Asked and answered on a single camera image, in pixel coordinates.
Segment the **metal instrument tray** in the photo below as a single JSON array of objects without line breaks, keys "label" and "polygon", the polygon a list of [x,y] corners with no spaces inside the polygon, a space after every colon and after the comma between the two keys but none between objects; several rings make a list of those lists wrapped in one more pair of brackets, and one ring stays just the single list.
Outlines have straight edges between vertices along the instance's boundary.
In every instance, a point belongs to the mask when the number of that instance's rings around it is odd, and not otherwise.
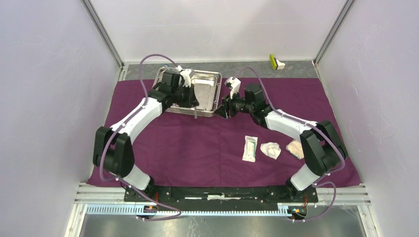
[{"label": "metal instrument tray", "polygon": [[[197,107],[198,116],[213,117],[213,112],[219,106],[222,74],[219,72],[194,70],[191,79],[196,98],[199,101],[199,106]],[[173,104],[166,111],[168,113],[194,115],[193,108],[182,108],[177,104]]]}]

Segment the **white sterile packet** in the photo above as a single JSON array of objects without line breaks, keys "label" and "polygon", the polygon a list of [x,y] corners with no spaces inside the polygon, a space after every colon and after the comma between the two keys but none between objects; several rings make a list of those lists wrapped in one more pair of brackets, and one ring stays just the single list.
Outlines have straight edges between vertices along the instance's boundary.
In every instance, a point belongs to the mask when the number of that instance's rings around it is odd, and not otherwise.
[{"label": "white sterile packet", "polygon": [[255,162],[255,153],[257,150],[257,137],[245,136],[244,153],[242,160],[247,162]]}]

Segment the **purple cloth wrap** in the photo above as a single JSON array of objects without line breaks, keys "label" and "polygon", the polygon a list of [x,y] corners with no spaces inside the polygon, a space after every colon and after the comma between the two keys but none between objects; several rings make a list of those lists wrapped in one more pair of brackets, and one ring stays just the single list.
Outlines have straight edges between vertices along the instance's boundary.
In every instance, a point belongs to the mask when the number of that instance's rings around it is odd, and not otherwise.
[{"label": "purple cloth wrap", "polygon": [[[265,78],[262,82],[273,105],[296,117],[330,120],[339,128],[319,79]],[[144,98],[139,80],[118,82],[105,126],[123,119]],[[257,137],[255,162],[242,160],[245,136]],[[135,139],[135,164],[156,185],[177,187],[260,187],[284,185],[304,164],[285,150],[293,139],[256,125],[249,114],[210,118],[164,112]],[[274,142],[282,149],[277,159],[259,148]],[[362,181],[348,157],[345,168],[325,177],[340,187]]]}]

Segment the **white gauze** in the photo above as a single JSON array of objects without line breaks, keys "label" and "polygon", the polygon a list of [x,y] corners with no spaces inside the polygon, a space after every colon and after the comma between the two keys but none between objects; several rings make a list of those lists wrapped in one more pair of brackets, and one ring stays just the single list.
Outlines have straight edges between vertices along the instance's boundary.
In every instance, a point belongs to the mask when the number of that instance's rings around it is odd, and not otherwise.
[{"label": "white gauze", "polygon": [[268,142],[260,145],[260,150],[267,157],[276,160],[281,154],[281,148],[278,143]]}]

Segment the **beige gauze roll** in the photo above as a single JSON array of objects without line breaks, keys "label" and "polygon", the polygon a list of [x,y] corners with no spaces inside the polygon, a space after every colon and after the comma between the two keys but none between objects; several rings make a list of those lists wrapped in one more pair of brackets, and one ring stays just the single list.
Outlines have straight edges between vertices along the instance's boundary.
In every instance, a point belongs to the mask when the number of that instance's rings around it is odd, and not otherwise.
[{"label": "beige gauze roll", "polygon": [[292,140],[286,145],[286,150],[297,159],[304,159],[302,144],[297,140]]}]

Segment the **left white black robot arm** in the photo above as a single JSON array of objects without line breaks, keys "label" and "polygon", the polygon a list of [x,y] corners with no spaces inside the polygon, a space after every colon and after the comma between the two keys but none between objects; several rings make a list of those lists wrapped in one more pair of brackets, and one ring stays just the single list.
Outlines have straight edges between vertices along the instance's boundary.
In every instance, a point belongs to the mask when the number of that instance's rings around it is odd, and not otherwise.
[{"label": "left white black robot arm", "polygon": [[111,127],[97,129],[92,161],[99,168],[101,180],[107,180],[104,173],[108,172],[135,188],[143,201],[155,196],[155,187],[150,185],[152,178],[135,165],[132,144],[150,122],[173,104],[183,108],[199,105],[192,74],[192,69],[164,71],[161,81],[146,92],[135,109]]}]

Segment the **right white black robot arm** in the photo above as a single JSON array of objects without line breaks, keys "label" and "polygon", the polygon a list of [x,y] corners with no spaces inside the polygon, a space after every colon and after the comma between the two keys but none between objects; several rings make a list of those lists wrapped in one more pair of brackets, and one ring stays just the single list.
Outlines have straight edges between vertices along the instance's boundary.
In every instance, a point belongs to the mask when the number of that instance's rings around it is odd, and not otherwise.
[{"label": "right white black robot arm", "polygon": [[287,135],[301,144],[305,163],[287,180],[285,194],[289,200],[299,201],[309,186],[318,185],[325,176],[344,168],[347,150],[329,120],[304,120],[275,109],[265,97],[264,86],[260,83],[246,85],[244,97],[239,95],[238,79],[228,79],[226,86],[230,93],[222,98],[215,114],[225,119],[238,113],[249,114],[255,124]]}]

